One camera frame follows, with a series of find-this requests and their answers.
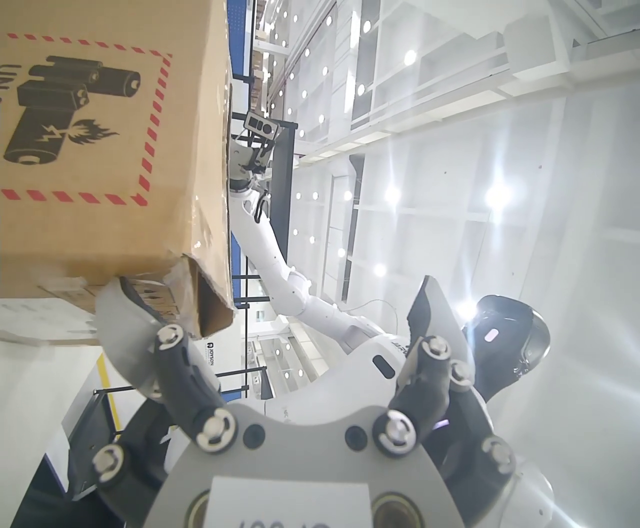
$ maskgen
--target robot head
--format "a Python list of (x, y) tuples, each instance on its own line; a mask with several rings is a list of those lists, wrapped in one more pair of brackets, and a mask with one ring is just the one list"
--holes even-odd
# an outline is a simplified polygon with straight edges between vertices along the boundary
[(476, 389), (485, 401), (537, 367), (549, 352), (547, 324), (520, 301), (487, 295), (463, 328), (476, 362)]

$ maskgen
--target white label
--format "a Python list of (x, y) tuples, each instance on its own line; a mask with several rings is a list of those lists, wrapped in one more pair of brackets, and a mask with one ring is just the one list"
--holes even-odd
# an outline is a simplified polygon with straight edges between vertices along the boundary
[(204, 528), (371, 528), (366, 484), (214, 477)]

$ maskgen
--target humanoid robot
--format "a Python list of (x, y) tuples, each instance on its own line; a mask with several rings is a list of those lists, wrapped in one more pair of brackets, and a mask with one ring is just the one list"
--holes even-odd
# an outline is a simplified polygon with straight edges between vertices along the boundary
[[(310, 295), (262, 213), (266, 193), (256, 176), (266, 169), (278, 125), (250, 113), (245, 128), (259, 146), (231, 145), (234, 235), (274, 310), (333, 338), (347, 357), (293, 393), (225, 404), (180, 325), (166, 324), (125, 279), (113, 280), (97, 299), (98, 337), (148, 399), (93, 461), (102, 498), (127, 526), (145, 528), (546, 526), (549, 483), (494, 434), (486, 412), (491, 397), (547, 354), (542, 318), (524, 303), (487, 296), (460, 329), (437, 281), (426, 276), (406, 339)], [(168, 449), (158, 445), (174, 424)], [(277, 488), (295, 515), (238, 517), (227, 508), (233, 499), (217, 491), (229, 478)], [(325, 512), (330, 521), (312, 518), (315, 499), (300, 495), (310, 483), (322, 490), (309, 492), (316, 496), (353, 493), (352, 507)], [(356, 485), (367, 500), (356, 498)]]

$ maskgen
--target torn cardboard flap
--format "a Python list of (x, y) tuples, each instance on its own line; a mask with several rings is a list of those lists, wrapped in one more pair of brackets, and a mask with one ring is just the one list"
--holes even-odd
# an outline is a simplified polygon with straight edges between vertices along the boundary
[(93, 312), (126, 276), (197, 337), (231, 323), (224, 5), (3, 7), (0, 298)]

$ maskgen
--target white ceiling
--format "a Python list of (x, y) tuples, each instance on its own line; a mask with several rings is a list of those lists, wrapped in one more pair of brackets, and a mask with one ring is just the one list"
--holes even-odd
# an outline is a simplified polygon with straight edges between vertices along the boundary
[[(354, 313), (389, 332), (397, 318), (404, 335), (425, 274), (454, 307), (486, 294), (531, 304), (550, 326), (552, 352), (491, 402), (497, 431), (552, 483), (552, 528), (638, 526), (640, 32), (620, 33), (640, 27), (640, 3), (382, 0), (367, 85), (378, 114), (353, 128), (344, 103), (363, 21), (350, 48), (344, 17), (356, 4), (337, 7), (339, 74), (320, 81), (332, 98), (314, 107), (329, 116), (326, 137), (305, 145), (312, 155), (294, 172), (289, 264), (342, 308), (383, 300)], [(534, 40), (514, 44), (508, 28)], [(536, 43), (543, 30), (550, 40)], [(323, 38), (326, 50), (333, 37)], [(424, 51), (419, 68), (394, 66), (413, 41)], [(312, 77), (298, 76), (296, 91)], [(349, 154), (365, 156), (362, 192), (353, 251), (339, 257), (353, 205), (344, 193), (355, 190)], [(501, 213), (486, 203), (496, 183), (509, 195)]]
[[(640, 514), (639, 101), (640, 84), (625, 84), (371, 144), (346, 303), (337, 249), (347, 245), (344, 190), (355, 178), (336, 163), (294, 173), (299, 235), (290, 236), (289, 263), (341, 307), (383, 299), (406, 335), (404, 318), (430, 274), (454, 306), (503, 294), (547, 320), (546, 363), (490, 407), (499, 433), (554, 486), (554, 527), (635, 526)], [(511, 193), (502, 214), (485, 202), (498, 180)], [(395, 207), (385, 200), (390, 187), (400, 194)], [(395, 330), (385, 303), (354, 313)]]

